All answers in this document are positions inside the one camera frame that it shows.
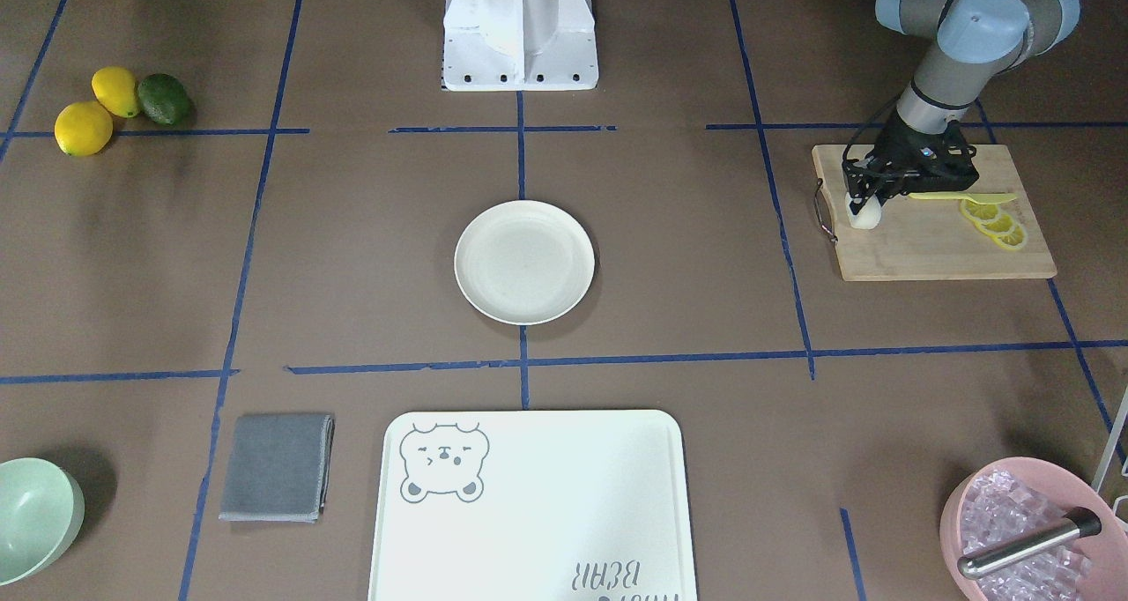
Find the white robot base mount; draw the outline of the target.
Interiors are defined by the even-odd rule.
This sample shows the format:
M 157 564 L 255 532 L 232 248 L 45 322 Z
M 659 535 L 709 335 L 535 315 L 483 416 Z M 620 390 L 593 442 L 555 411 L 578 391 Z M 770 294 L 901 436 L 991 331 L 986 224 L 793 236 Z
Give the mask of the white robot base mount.
M 446 0 L 441 86 L 451 92 L 597 87 L 592 0 Z

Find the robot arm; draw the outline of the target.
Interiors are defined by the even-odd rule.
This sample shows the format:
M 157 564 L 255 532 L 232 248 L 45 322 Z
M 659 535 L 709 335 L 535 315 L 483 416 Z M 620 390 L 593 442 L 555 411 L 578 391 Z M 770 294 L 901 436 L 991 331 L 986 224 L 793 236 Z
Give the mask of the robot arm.
M 961 120 L 996 76 L 1052 50 L 1079 25 L 1079 0 L 875 0 L 876 20 L 929 47 L 862 159 L 841 156 L 851 226 L 871 230 L 885 202 L 969 189 L 975 148 Z

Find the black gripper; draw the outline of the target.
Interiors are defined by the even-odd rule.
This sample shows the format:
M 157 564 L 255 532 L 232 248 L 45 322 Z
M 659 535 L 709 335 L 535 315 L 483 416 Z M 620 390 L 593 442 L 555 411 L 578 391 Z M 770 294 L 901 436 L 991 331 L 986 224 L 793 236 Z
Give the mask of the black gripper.
M 845 178 L 851 215 L 882 215 L 882 198 L 908 194 L 905 180 L 913 168 L 913 150 L 922 145 L 961 143 L 960 126 L 959 120 L 950 120 L 938 134 L 923 134 L 909 127 L 898 112 L 891 114 L 869 154 L 869 170 L 879 176 Z

